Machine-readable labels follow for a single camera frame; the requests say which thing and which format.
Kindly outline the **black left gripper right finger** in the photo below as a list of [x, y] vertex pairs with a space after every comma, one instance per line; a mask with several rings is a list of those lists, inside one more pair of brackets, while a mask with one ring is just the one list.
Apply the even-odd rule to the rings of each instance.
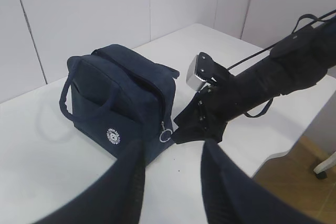
[[335, 169], [325, 179], [313, 169], [326, 157], [308, 138], [246, 175], [212, 140], [201, 158], [208, 223], [335, 223]]

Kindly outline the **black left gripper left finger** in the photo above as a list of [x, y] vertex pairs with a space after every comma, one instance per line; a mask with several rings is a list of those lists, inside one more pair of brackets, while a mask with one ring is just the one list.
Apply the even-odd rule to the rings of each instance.
[[139, 223], [144, 184], [144, 147], [136, 140], [95, 183], [38, 223]]

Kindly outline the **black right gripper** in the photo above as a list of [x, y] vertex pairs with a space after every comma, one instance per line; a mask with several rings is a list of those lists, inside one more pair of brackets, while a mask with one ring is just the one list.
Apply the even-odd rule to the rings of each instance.
[[217, 103], [212, 100], [218, 91], [217, 86], [205, 86], [195, 93], [186, 108], [174, 119], [177, 130], [172, 135], [176, 144], [183, 144], [207, 139], [220, 143], [227, 126], [217, 115]]

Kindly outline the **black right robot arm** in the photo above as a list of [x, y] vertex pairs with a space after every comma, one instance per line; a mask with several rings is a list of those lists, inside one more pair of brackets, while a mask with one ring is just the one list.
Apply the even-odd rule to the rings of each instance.
[[229, 121], [249, 116], [261, 104], [264, 115], [275, 97], [316, 85], [335, 66], [335, 18], [306, 25], [277, 42], [269, 55], [238, 75], [200, 52], [193, 59], [186, 82], [195, 95], [174, 119], [176, 144], [220, 142]]

